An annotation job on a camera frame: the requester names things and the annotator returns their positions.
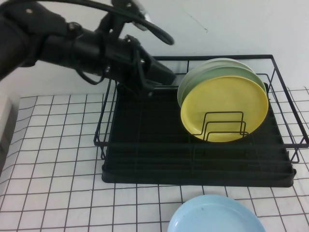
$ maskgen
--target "stacked plates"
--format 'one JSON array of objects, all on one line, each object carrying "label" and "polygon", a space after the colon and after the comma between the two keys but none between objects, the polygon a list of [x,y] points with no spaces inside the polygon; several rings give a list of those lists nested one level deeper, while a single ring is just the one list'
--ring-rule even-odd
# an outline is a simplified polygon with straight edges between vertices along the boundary
[{"label": "stacked plates", "polygon": [[210,142],[242,138],[261,125],[268,111],[264,83],[247,65],[227,58],[188,72],[177,99],[185,128]]}]

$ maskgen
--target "grid pattern surface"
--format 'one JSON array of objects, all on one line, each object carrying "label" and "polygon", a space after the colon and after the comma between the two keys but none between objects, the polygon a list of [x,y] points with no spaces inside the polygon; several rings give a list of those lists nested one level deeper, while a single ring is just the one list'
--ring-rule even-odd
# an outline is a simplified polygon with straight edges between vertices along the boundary
[{"label": "grid pattern surface", "polygon": [[[290,94],[309,132],[309,90]],[[93,145],[102,99],[102,94],[21,99],[0,178],[0,231],[166,232],[176,209],[203,194],[239,201],[267,231],[309,231],[309,149],[299,152],[291,188],[104,183],[104,161]],[[113,111],[111,106],[106,111]],[[281,134],[290,139],[284,128]],[[293,135],[297,141],[297,132]]]}]

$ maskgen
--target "light blue plate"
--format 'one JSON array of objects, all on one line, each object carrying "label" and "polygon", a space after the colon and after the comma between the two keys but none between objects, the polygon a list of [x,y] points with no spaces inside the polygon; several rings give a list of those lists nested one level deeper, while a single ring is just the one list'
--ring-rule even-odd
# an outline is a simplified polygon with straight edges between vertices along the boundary
[{"label": "light blue plate", "polygon": [[259,219],[237,201],[218,195],[195,197],[177,209],[168,232],[265,232]]}]

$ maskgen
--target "white wall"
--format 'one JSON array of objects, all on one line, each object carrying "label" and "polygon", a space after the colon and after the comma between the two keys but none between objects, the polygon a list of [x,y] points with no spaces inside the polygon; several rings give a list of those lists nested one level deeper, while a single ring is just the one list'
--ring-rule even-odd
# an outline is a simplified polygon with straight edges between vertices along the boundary
[{"label": "white wall", "polygon": [[[287,86],[309,86],[308,0],[141,0],[155,24],[170,33],[168,46],[150,32],[127,25],[123,34],[137,37],[152,55],[273,54]],[[81,6],[44,3],[87,29],[95,29],[104,12]],[[15,105],[19,96],[97,93],[75,71],[38,62],[0,82]]]}]

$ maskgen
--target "black wire dish rack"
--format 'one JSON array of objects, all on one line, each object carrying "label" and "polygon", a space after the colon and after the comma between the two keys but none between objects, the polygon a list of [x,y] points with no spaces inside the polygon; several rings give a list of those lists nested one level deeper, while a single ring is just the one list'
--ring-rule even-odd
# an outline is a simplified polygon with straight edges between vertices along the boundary
[{"label": "black wire dish rack", "polygon": [[[206,133],[208,124],[222,123],[214,121],[203,124],[202,141],[190,135],[182,125],[177,85],[158,87],[149,100],[139,101],[110,80],[94,138],[95,145],[101,148],[101,158],[105,160],[102,166],[104,182],[252,187],[293,185],[296,170],[292,163],[299,162],[299,149],[309,147],[309,138],[272,55],[156,57],[164,64],[184,64],[183,72],[175,72],[179,78],[189,71],[191,63],[212,58],[232,58],[242,62],[266,60],[271,64],[272,75],[258,73],[265,82],[270,100],[262,125],[248,134],[243,112],[205,112],[204,120],[209,114],[238,114],[239,120],[225,123],[239,123],[239,130],[233,133],[239,133],[243,138],[228,143],[208,142],[210,134],[218,133]],[[279,100],[277,95],[283,95],[285,101]],[[282,110],[282,102],[289,105],[288,112]],[[295,137],[293,133],[299,133],[300,139],[296,140],[299,136]]]}]

